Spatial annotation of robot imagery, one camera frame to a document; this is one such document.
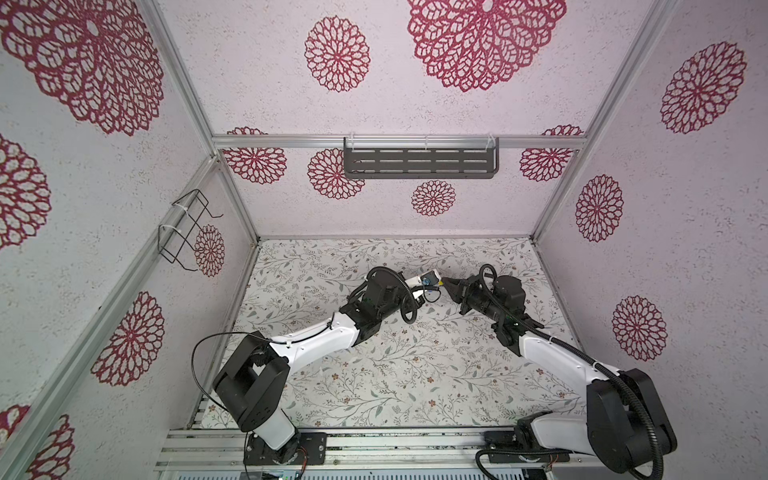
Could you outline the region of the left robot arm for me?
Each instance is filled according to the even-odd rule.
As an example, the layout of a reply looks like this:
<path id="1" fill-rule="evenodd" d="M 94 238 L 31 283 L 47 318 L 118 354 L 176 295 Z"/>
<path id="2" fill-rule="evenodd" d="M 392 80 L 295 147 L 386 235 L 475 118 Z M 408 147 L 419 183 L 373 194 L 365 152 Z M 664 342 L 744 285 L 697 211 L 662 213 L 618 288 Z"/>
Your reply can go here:
<path id="1" fill-rule="evenodd" d="M 227 359 L 212 387 L 222 408 L 245 433 L 253 433 L 269 449 L 292 453 L 299 433 L 280 400 L 290 375 L 332 353 L 359 345 L 398 313 L 415 322 L 426 295 L 442 283 L 435 270 L 405 278 L 385 266 L 371 269 L 347 302 L 323 321 L 303 330 L 267 338 L 247 332 Z"/>

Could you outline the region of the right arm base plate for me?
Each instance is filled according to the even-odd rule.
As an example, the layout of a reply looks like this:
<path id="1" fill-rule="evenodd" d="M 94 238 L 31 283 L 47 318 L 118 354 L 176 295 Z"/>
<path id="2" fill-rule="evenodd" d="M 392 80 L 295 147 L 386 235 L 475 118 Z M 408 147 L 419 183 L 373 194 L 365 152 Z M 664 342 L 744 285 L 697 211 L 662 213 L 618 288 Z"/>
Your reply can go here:
<path id="1" fill-rule="evenodd" d="M 570 460 L 569 451 L 556 451 L 540 446 L 535 440 L 516 437 L 514 430 L 486 431 L 483 433 L 487 454 L 492 464 L 501 463 L 558 463 Z"/>

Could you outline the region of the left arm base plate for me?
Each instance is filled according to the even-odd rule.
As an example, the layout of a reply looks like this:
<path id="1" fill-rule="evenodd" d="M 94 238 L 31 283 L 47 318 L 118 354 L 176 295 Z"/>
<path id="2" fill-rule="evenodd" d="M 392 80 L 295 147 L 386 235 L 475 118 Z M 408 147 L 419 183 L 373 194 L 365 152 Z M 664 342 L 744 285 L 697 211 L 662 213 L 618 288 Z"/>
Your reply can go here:
<path id="1" fill-rule="evenodd" d="M 244 451 L 246 466 L 323 465 L 327 452 L 325 432 L 299 432 L 280 449 L 270 448 L 255 433 L 248 436 Z"/>

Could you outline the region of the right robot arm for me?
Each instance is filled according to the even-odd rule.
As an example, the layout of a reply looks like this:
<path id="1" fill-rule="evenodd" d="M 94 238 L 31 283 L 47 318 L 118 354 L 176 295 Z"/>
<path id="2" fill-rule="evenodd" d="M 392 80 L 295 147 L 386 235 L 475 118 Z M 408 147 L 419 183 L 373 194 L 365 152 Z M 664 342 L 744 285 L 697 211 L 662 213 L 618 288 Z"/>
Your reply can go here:
<path id="1" fill-rule="evenodd" d="M 609 470 L 636 479 L 660 479 L 677 439 L 651 378 L 639 369 L 601 363 L 543 329 L 526 312 L 522 282 L 485 264 L 466 279 L 443 278 L 462 314 L 492 321 L 497 340 L 515 355 L 555 375 L 586 404 L 583 415 L 543 412 L 517 422 L 507 456 L 554 460 L 591 455 Z M 647 465 L 649 473 L 640 468 Z"/>

